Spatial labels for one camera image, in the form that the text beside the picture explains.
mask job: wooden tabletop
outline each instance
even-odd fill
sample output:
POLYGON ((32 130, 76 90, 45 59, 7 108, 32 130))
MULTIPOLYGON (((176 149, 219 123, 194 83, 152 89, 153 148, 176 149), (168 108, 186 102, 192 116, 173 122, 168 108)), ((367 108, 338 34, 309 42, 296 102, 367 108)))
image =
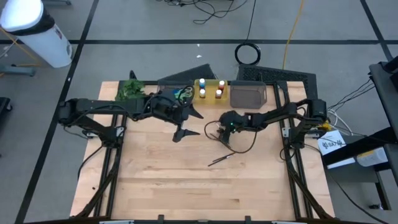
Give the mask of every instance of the wooden tabletop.
MULTIPOLYGON (((306 98, 302 82, 288 82, 291 101, 306 98)), ((103 82, 100 100, 114 100, 118 82, 103 82)), ((157 90, 146 86, 145 92, 157 90)), ((294 220, 294 210, 285 162, 279 158, 282 138, 279 123, 258 132, 251 151, 239 154, 214 166, 212 160, 230 153, 221 143, 206 138, 204 125, 232 110, 229 105, 194 105, 204 119, 189 117, 183 127, 201 133, 172 142, 176 126, 159 119, 127 122, 113 206, 113 219, 156 220, 160 214, 166 220, 294 220)), ((276 109, 273 87, 267 86, 267 103, 261 112, 276 109)), ((111 124, 110 115, 96 115, 103 125, 111 124)), ((214 133, 216 125, 209 126, 214 133)), ((245 150, 254 133, 231 135, 235 150, 245 150)), ((306 143, 317 146, 316 140, 306 143)), ((88 141, 85 157, 101 145, 99 139, 88 141)), ((306 147, 301 149, 309 191, 319 204, 334 215, 330 193, 320 154, 306 147)), ((89 202, 98 188, 105 150, 92 158, 81 170, 72 205, 76 215, 89 202)), ((297 187, 301 214, 305 216, 302 194, 297 187)), ((105 214, 108 191, 104 193, 101 214, 105 214)))

